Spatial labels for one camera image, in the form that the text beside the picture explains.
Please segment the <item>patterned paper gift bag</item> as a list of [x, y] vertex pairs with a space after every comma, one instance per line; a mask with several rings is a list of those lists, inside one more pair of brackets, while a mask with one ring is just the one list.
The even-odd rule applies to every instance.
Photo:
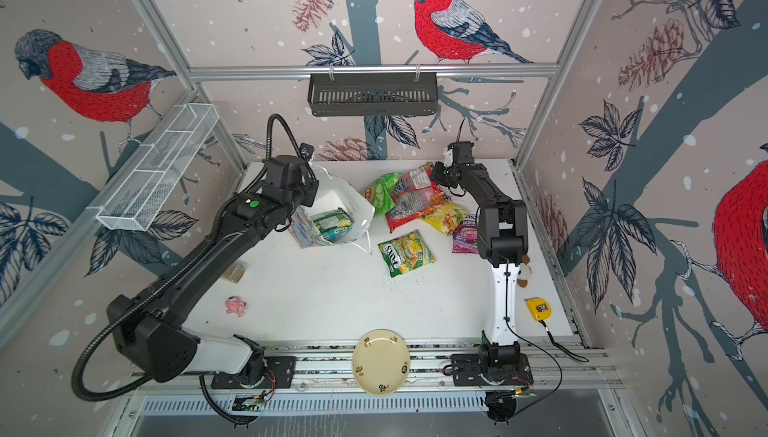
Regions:
[[318, 182], [314, 203], [299, 206], [291, 217], [289, 231], [299, 247], [354, 245], [371, 254], [374, 206], [345, 179], [322, 166], [313, 170]]

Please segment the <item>red snack bag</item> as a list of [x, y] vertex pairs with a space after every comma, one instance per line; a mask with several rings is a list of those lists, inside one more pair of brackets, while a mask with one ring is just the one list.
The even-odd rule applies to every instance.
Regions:
[[434, 164], [427, 162], [404, 172], [391, 193], [394, 207], [386, 213], [391, 232], [420, 217], [424, 217], [448, 201], [448, 197], [433, 181]]

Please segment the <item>yellow snack bag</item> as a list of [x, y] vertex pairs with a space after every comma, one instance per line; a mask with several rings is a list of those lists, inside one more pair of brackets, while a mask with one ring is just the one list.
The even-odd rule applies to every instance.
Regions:
[[458, 226], [469, 215], [469, 211], [461, 205], [446, 202], [437, 205], [431, 212], [421, 217], [443, 235], [451, 236]]

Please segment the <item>purple candy snack bag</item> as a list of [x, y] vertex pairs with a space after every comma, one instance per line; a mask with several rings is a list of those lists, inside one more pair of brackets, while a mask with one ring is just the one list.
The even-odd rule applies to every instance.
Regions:
[[465, 217], [452, 234], [454, 254], [477, 254], [477, 226], [473, 216]]

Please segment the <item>bright green snack bag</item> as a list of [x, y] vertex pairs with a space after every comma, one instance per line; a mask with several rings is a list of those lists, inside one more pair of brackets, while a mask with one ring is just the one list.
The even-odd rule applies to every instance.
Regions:
[[392, 194], [401, 176], [400, 172], [384, 174], [364, 189], [362, 195], [373, 206], [375, 217], [385, 215], [395, 207]]

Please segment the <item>green Fox's candy bag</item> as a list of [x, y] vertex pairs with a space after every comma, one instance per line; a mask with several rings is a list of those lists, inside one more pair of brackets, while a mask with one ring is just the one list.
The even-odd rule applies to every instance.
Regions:
[[436, 262], [419, 230], [382, 242], [378, 249], [391, 278]]

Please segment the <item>teal Fox's candy bag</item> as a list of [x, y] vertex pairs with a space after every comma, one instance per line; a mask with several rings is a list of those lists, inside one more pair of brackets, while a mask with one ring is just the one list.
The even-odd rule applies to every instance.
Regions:
[[315, 214], [311, 221], [320, 236], [328, 242], [334, 242], [345, 235], [354, 223], [351, 216], [341, 207]]

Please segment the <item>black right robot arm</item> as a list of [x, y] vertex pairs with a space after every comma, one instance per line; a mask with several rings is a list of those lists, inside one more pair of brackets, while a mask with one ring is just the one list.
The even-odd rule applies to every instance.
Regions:
[[479, 375], [500, 385], [522, 367], [513, 284], [528, 253], [528, 212], [524, 201], [508, 196], [496, 185], [487, 168], [475, 161], [472, 149], [470, 141], [448, 144], [445, 158], [434, 164], [432, 176], [443, 187], [463, 190], [477, 204], [477, 253], [487, 262], [493, 291], [481, 333]]

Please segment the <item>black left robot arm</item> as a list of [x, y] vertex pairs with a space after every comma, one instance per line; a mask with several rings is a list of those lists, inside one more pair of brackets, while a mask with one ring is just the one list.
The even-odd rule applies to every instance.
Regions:
[[184, 324], [225, 271], [286, 224], [300, 205], [313, 203], [317, 189], [306, 160], [289, 155], [268, 159], [261, 177], [223, 205], [210, 234], [189, 256], [135, 298], [121, 295], [110, 303], [118, 352], [159, 383], [183, 373], [209, 372], [258, 383], [266, 363], [255, 341], [194, 334]]

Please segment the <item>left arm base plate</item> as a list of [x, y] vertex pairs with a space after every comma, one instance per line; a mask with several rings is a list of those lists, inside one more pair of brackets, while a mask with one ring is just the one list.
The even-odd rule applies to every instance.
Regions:
[[239, 373], [216, 373], [214, 390], [288, 389], [292, 385], [297, 359], [294, 356], [266, 356], [248, 363]]

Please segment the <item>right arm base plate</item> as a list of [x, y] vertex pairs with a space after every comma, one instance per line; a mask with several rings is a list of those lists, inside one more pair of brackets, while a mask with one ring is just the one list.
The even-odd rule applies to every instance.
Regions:
[[517, 364], [487, 364], [476, 354], [453, 354], [443, 368], [456, 387], [523, 386], [534, 383], [528, 356], [522, 354]]

